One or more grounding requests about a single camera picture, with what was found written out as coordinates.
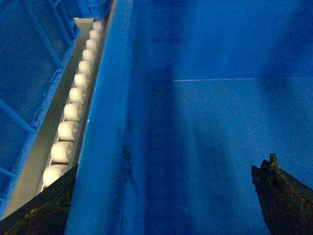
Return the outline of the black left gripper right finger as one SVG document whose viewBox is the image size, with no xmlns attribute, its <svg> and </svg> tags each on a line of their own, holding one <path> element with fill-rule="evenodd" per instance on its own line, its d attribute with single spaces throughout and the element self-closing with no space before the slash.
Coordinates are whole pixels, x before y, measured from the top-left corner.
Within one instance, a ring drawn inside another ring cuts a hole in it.
<svg viewBox="0 0 313 235">
<path fill-rule="evenodd" d="M 275 153 L 251 167 L 251 178 L 270 234 L 313 233 L 313 190 L 284 171 Z"/>
</svg>

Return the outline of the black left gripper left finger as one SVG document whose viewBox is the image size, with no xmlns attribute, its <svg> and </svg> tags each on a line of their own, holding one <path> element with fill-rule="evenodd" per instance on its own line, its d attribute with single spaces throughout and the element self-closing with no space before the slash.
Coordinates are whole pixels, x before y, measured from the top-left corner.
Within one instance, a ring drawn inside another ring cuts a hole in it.
<svg viewBox="0 0 313 235">
<path fill-rule="evenodd" d="M 78 166 L 0 221 L 2 235 L 63 235 Z"/>
</svg>

